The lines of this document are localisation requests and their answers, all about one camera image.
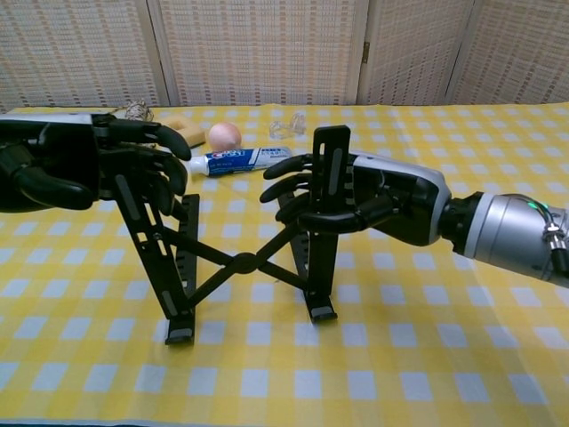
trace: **silver cylinder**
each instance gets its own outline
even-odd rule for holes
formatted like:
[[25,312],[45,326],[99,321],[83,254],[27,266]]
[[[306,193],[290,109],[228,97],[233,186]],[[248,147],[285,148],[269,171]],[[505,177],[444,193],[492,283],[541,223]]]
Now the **silver cylinder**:
[[[568,212],[555,207],[549,210],[567,235]],[[569,287],[569,280],[553,271],[550,250],[543,239],[545,226],[541,215],[525,201],[485,193],[471,223],[464,255]]]

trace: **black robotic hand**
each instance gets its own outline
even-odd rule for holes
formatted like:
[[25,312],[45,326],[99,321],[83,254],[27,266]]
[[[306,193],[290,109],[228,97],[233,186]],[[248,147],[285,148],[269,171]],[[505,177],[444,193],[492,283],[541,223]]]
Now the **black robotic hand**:
[[[141,144],[157,143],[170,152]],[[111,115],[0,116],[0,212],[84,210],[114,199],[116,171],[140,177],[143,197],[174,212],[191,151],[174,130]]]
[[268,180],[286,173],[297,174],[264,191],[261,203],[295,190],[308,191],[282,205],[277,221],[298,221],[308,231],[332,234],[375,228],[416,246],[429,245],[440,237],[439,219],[451,196],[440,172],[388,157],[351,152],[345,166],[344,203],[326,212],[321,202],[327,188],[314,185],[315,179],[322,181],[319,166],[323,161],[320,157],[317,164],[314,154],[306,154],[265,172]]

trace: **toothpaste label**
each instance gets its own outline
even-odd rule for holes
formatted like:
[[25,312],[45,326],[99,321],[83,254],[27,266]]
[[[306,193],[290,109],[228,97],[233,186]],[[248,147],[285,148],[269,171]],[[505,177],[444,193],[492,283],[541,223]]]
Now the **toothpaste label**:
[[215,176],[266,169],[292,155],[287,147],[279,147],[274,149],[232,149],[219,153],[209,153],[205,156],[207,157],[209,175]]

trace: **stand hinge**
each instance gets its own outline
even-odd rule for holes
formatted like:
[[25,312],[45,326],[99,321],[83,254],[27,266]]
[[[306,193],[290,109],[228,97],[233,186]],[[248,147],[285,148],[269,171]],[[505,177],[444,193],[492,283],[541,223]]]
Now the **stand hinge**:
[[364,42],[364,52],[362,53],[362,63],[367,64],[367,58],[370,56],[370,42]]

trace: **table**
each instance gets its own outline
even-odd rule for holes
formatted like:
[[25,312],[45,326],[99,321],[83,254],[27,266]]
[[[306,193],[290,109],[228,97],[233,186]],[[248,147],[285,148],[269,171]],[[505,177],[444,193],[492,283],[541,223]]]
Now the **table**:
[[[21,111],[47,110],[65,111]],[[307,134],[270,140],[270,122],[296,111]],[[310,150],[317,126],[347,124],[352,149],[441,170],[457,197],[516,191],[569,207],[569,103],[155,113],[203,128],[228,120],[247,147],[295,153]],[[267,185],[259,172],[194,178],[200,238],[236,253],[273,237],[276,204],[258,202]],[[289,249],[275,261],[293,268]],[[446,241],[342,237],[339,319],[321,326],[290,286],[259,272],[235,276],[198,306],[193,347],[164,346],[162,312],[114,202],[0,214],[0,264],[4,422],[569,423],[569,290],[471,262]],[[200,261],[198,279],[215,269]]]

